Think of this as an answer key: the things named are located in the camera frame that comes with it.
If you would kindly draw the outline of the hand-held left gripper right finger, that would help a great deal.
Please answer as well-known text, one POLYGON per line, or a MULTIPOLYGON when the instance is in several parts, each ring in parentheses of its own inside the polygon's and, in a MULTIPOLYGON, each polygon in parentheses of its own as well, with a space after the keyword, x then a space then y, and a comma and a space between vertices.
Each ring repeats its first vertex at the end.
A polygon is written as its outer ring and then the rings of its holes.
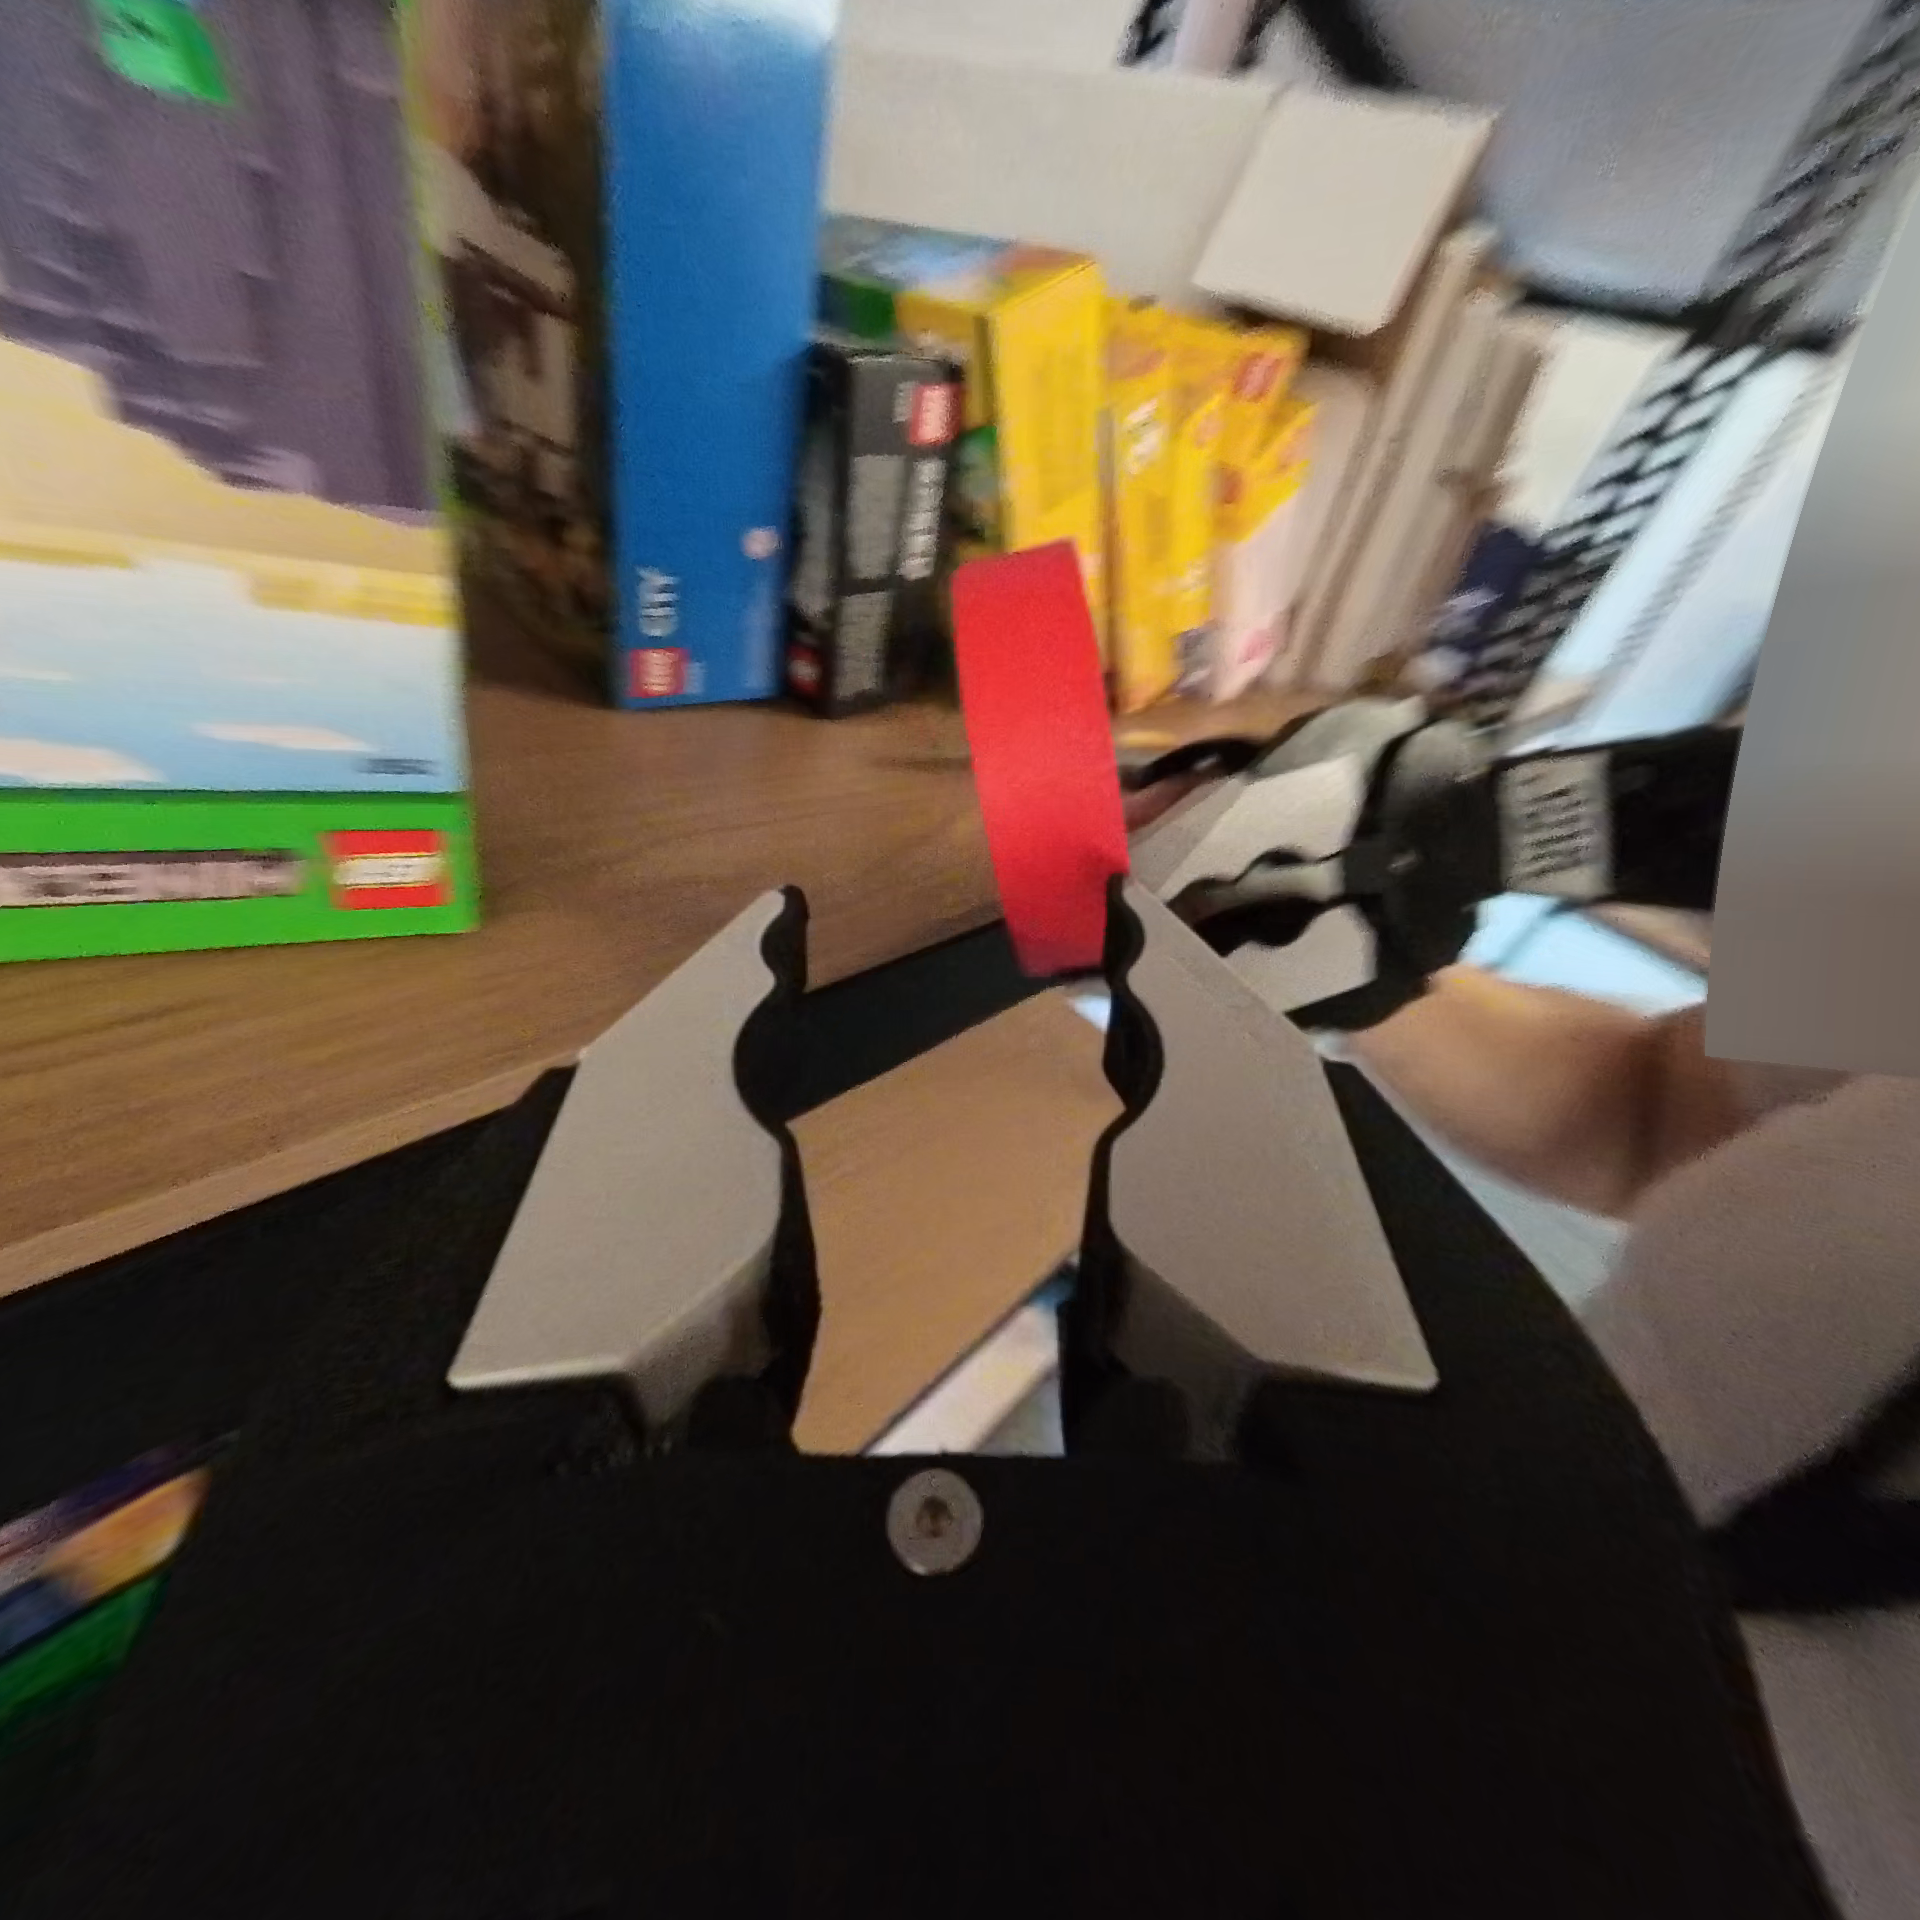
POLYGON ((1139 880, 1108 890, 1097 1425, 1239 1456, 1271 1386, 1441 1374, 1308 1037, 1139 880))

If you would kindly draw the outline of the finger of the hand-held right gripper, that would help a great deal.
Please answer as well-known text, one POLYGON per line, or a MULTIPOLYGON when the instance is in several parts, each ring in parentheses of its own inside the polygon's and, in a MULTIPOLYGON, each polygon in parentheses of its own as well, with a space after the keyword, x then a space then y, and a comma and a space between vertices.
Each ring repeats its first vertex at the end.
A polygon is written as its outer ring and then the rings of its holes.
POLYGON ((1160 816, 1137 839, 1134 877, 1176 898, 1268 856, 1283 866, 1342 856, 1386 757, 1420 726, 1420 703, 1332 703, 1291 721, 1249 766, 1160 816))
POLYGON ((1217 952, 1228 980, 1217 996, 1232 1009, 1308 1009, 1370 991, 1379 938, 1353 902, 1255 896, 1217 911, 1217 952))

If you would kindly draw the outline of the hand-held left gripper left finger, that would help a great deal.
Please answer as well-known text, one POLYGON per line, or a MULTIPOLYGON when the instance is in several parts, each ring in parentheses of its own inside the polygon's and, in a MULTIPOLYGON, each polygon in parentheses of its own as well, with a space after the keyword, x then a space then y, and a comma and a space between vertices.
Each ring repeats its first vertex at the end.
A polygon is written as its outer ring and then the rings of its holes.
POLYGON ((824 1306, 788 1103, 808 946, 776 886, 582 1050, 449 1386, 611 1382, 655 1444, 735 1400, 794 1433, 824 1306))

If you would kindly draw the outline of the red tape strip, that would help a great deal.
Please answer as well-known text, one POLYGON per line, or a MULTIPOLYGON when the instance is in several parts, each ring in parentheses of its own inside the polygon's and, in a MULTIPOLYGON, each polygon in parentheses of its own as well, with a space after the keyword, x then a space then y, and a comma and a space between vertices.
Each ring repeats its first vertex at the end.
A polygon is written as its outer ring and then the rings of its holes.
POLYGON ((1073 542, 962 565, 951 642, 1000 911, 1027 975, 1102 962, 1130 870, 1096 621, 1073 542))

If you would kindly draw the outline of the person's right forearm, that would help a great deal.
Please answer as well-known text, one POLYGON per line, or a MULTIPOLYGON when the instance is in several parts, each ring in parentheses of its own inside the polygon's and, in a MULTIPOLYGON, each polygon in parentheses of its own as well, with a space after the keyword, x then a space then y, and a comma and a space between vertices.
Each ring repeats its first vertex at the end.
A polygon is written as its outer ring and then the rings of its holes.
POLYGON ((1759 1080, 1707 1054, 1699 1007, 1646 1015, 1468 965, 1345 1050, 1468 1162, 1610 1217, 1761 1116, 1759 1080))

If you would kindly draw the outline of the yellow and white toy box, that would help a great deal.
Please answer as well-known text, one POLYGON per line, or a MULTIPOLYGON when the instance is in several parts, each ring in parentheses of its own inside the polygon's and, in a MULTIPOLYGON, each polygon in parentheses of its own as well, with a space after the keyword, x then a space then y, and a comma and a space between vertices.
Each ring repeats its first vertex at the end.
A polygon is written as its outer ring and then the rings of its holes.
POLYGON ((1215 703, 1255 685, 1280 656, 1302 589, 1316 425, 1312 400, 1280 409, 1217 468, 1211 628, 1202 692, 1215 703))

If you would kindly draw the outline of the black metal shelf rack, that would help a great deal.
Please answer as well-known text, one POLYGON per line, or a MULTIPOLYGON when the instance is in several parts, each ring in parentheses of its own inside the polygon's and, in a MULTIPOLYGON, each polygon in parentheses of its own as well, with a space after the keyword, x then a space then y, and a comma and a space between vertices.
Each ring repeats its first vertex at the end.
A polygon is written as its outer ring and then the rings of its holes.
MULTIPOLYGON (((474 626, 475 689, 520 685, 577 703, 507 617, 474 626)), ((802 1113, 1047 991, 1019 977, 987 926, 834 983, 810 965, 810 977, 795 1045, 802 1113)), ((466 1212, 430 1192, 441 1174, 424 1138, 369 1160, 432 1240, 466 1212)), ((6 1519, 154 1449, 241 1425, 292 1322, 364 1263, 323 1249, 321 1208, 336 1215, 378 1181, 353 1168, 6 1294, 6 1519)))

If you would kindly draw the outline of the person's white shirt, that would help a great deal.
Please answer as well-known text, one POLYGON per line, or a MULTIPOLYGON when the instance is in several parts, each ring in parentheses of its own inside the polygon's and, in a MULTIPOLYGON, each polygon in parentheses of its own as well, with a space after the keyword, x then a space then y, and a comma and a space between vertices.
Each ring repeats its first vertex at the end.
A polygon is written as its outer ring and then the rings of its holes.
POLYGON ((1747 1066, 1761 1116, 1656 1183, 1587 1330, 1743 1618, 1835 1905, 1918 1914, 1918 1085, 1747 1066))

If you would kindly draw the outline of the black toy box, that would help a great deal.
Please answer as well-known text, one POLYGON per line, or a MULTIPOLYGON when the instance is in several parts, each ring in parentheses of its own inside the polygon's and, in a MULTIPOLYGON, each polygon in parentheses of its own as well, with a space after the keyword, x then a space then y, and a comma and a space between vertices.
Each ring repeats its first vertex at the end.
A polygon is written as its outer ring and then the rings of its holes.
POLYGON ((784 583, 784 692, 822 717, 931 681, 946 492, 964 416, 956 364, 818 329, 784 583))

